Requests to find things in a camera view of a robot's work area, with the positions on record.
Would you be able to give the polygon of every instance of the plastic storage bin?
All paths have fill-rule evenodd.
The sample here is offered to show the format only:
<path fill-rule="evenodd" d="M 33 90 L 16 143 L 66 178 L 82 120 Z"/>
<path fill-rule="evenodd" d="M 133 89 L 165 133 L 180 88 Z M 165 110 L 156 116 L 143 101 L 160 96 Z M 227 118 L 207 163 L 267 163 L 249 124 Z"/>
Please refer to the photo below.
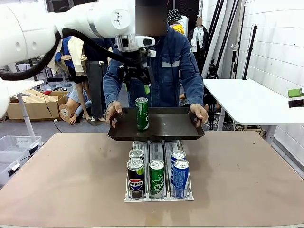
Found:
<path fill-rule="evenodd" d="M 23 152 L 0 151 L 0 185 L 5 185 L 15 172 L 20 169 Z"/>
<path fill-rule="evenodd" d="M 61 82 L 49 82 L 41 87 L 43 91 L 53 91 L 53 89 L 61 87 Z"/>
<path fill-rule="evenodd" d="M 0 139 L 0 152 L 22 153 L 21 164 L 25 164 L 29 159 L 27 157 L 33 155 L 41 146 L 40 136 L 4 136 Z"/>
<path fill-rule="evenodd" d="M 62 87 L 64 90 L 68 91 L 68 92 L 72 92 L 74 90 L 76 90 L 76 86 L 75 83 L 73 82 L 64 82 L 61 83 L 59 87 Z"/>

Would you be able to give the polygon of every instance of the denim jacket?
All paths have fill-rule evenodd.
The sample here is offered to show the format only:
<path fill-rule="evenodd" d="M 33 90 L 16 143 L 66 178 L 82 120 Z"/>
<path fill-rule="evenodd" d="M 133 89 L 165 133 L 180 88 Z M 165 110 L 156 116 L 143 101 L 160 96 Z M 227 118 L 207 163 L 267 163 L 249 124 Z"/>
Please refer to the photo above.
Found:
<path fill-rule="evenodd" d="M 191 46 L 186 36 L 174 31 L 167 25 L 167 35 L 160 37 L 156 45 L 150 49 L 157 52 L 155 58 L 148 60 L 151 66 L 154 83 L 150 93 L 145 94 L 144 85 L 138 79 L 131 79 L 129 106 L 135 107 L 138 97 L 146 97 L 149 107 L 177 107 L 179 105 L 180 81 L 191 104 L 203 106 L 203 80 L 199 75 L 194 55 L 190 52 Z M 104 95 L 106 105 L 118 101 L 118 94 L 122 83 L 117 75 L 120 62 L 111 59 L 108 72 L 104 75 Z"/>

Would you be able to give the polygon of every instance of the tray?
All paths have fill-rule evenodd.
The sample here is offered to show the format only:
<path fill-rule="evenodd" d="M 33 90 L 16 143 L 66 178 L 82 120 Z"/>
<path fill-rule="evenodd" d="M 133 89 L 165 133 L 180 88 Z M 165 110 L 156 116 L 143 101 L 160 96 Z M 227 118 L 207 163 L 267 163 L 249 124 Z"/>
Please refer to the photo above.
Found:
<path fill-rule="evenodd" d="M 182 150 L 181 141 L 171 141 L 171 142 L 133 142 L 133 149 L 142 149 L 145 155 L 144 162 L 144 172 L 145 172 L 145 194 L 142 199 L 132 199 L 131 192 L 128 185 L 128 174 L 126 178 L 126 193 L 125 193 L 125 202 L 163 202 L 163 201 L 193 201 L 193 193 L 191 186 L 191 176 L 189 172 L 189 179 L 187 189 L 185 190 L 184 198 L 175 197 L 175 188 L 171 183 L 171 153 L 174 150 Z M 160 199 L 154 199 L 151 196 L 150 189 L 150 176 L 149 176 L 149 162 L 153 159 L 159 159 L 165 163 L 165 173 L 164 173 L 164 192 L 163 197 Z"/>
<path fill-rule="evenodd" d="M 196 127 L 201 120 L 189 108 L 149 108 L 149 128 L 142 132 L 137 130 L 136 108 L 123 108 L 112 120 L 116 124 L 111 124 L 108 136 L 116 141 L 196 140 L 205 135 L 201 124 Z"/>

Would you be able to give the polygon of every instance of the table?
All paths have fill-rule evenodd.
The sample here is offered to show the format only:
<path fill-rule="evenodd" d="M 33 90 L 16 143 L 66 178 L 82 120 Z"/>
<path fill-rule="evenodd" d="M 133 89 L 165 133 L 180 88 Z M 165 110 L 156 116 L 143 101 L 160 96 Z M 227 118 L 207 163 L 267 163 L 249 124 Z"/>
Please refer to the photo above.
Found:
<path fill-rule="evenodd" d="M 30 123 L 29 115 L 27 113 L 27 110 L 25 108 L 24 102 L 22 100 L 22 92 L 33 88 L 35 86 L 38 86 L 44 81 L 30 81 L 30 80 L 23 80 L 23 81 L 3 81 L 5 86 L 8 88 L 9 97 L 17 96 L 19 100 L 20 107 L 22 109 L 23 117 L 25 124 L 28 129 L 28 133 L 30 136 L 34 137 L 34 130 L 32 127 L 32 124 Z"/>
<path fill-rule="evenodd" d="M 237 124 L 268 126 L 269 144 L 277 125 L 304 124 L 303 107 L 289 108 L 288 98 L 253 80 L 204 79 L 204 86 L 222 106 L 218 131 L 223 128 L 225 111 Z"/>
<path fill-rule="evenodd" d="M 0 190 L 0 227 L 304 225 L 304 181 L 255 132 L 183 142 L 194 201 L 125 203 L 131 146 L 55 134 Z"/>

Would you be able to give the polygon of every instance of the can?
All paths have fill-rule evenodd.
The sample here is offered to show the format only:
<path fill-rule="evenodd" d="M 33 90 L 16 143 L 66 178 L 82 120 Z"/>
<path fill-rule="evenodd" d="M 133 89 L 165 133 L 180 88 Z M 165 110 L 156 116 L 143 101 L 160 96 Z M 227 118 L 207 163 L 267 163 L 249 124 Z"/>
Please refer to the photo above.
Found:
<path fill-rule="evenodd" d="M 138 158 L 132 158 L 127 163 L 128 182 L 132 199 L 141 199 L 145 193 L 144 165 Z"/>
<path fill-rule="evenodd" d="M 174 162 L 177 159 L 186 159 L 186 153 L 184 151 L 173 151 L 171 154 L 171 183 L 174 184 L 173 180 L 173 176 L 174 176 Z"/>
<path fill-rule="evenodd" d="M 165 163 L 162 160 L 156 159 L 149 163 L 150 193 L 154 199 L 163 198 L 165 193 L 164 167 Z"/>
<path fill-rule="evenodd" d="M 189 177 L 189 162 L 185 159 L 177 159 L 174 162 L 174 189 L 176 198 L 187 196 Z"/>
<path fill-rule="evenodd" d="M 144 153 L 141 149 L 133 149 L 129 152 L 129 158 L 139 158 L 144 162 Z"/>
<path fill-rule="evenodd" d="M 149 128 L 149 106 L 148 99 L 139 97 L 135 100 L 137 112 L 137 129 L 144 131 Z"/>

